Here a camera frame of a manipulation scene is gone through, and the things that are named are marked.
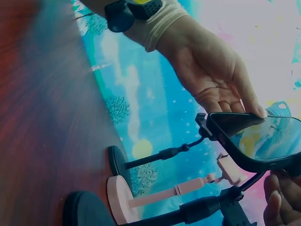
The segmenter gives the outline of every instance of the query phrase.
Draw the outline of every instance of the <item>finger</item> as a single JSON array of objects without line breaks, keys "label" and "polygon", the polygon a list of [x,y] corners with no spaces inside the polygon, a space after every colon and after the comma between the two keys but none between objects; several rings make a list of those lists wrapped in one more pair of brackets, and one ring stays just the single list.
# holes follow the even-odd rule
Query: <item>finger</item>
[{"label": "finger", "polygon": [[264,194],[265,194],[265,200],[268,202],[269,197],[271,196],[273,191],[280,192],[280,185],[278,183],[278,178],[275,175],[271,174],[268,177],[265,178],[263,187],[264,187]]},{"label": "finger", "polygon": [[298,176],[298,177],[293,177],[292,178],[292,181],[298,185],[299,187],[301,187],[301,176]]},{"label": "finger", "polygon": [[241,96],[246,112],[265,118],[265,111],[258,102],[255,91],[251,85],[246,65],[240,57],[237,58],[233,71],[233,83]]},{"label": "finger", "polygon": [[231,107],[227,102],[221,101],[219,104],[223,112],[232,112]]},{"label": "finger", "polygon": [[265,191],[267,202],[269,200],[270,195],[275,190],[278,191],[281,196],[280,216],[283,222],[289,223],[292,222],[293,220],[299,219],[300,213],[292,208],[290,203],[286,200],[286,198],[282,194],[278,177],[274,174],[271,174],[264,181],[264,191]]},{"label": "finger", "polygon": [[235,113],[245,113],[245,109],[240,101],[231,104],[231,110]]},{"label": "finger", "polygon": [[301,188],[292,181],[285,171],[279,170],[275,174],[278,177],[280,189],[286,200],[294,210],[301,212]]},{"label": "finger", "polygon": [[283,221],[280,216],[281,196],[277,190],[273,191],[268,199],[268,205],[263,213],[266,226],[280,226]]},{"label": "finger", "polygon": [[212,112],[222,112],[220,105],[214,99],[207,98],[204,99],[202,102],[198,102],[198,103],[206,110],[208,114]]},{"label": "finger", "polygon": [[300,226],[300,225],[301,225],[301,218],[289,224],[289,226]]}]

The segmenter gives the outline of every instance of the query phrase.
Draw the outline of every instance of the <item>phone screen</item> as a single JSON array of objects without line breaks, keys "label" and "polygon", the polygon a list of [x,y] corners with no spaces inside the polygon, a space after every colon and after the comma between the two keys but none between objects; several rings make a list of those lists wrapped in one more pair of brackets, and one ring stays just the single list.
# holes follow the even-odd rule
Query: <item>phone screen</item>
[{"label": "phone screen", "polygon": [[216,113],[211,118],[234,145],[252,159],[268,161],[301,152],[301,121],[298,119],[260,119],[234,113]]}]

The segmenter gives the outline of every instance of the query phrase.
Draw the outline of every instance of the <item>round base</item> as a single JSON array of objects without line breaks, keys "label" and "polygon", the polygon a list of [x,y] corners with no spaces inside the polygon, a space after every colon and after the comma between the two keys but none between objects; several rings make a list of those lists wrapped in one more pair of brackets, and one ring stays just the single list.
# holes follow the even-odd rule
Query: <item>round base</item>
[{"label": "round base", "polygon": [[129,170],[125,168],[127,160],[121,150],[117,146],[108,147],[108,157],[113,176],[122,176],[132,191],[131,175]]},{"label": "round base", "polygon": [[63,210],[63,226],[115,226],[108,209],[91,192],[68,195]]},{"label": "round base", "polygon": [[110,177],[107,191],[110,207],[118,225],[140,220],[137,208],[129,208],[128,206],[128,201],[133,199],[133,195],[122,176]]}]

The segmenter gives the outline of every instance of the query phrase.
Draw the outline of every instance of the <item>black watch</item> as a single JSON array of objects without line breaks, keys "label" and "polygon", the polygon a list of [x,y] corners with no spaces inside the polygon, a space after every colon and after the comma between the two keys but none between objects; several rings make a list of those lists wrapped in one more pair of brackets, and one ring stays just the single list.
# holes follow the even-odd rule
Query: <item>black watch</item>
[{"label": "black watch", "polygon": [[147,21],[163,6],[161,0],[119,0],[105,6],[108,28],[112,32],[125,32],[135,19]]}]

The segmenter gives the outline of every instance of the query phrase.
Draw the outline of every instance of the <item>wooden table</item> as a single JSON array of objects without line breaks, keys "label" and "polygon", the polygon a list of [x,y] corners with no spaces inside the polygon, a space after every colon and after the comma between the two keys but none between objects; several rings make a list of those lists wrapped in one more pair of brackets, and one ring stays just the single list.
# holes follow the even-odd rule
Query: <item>wooden table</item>
[{"label": "wooden table", "polygon": [[69,192],[107,204],[104,150],[122,144],[70,0],[2,0],[0,30],[0,225],[60,226]]}]

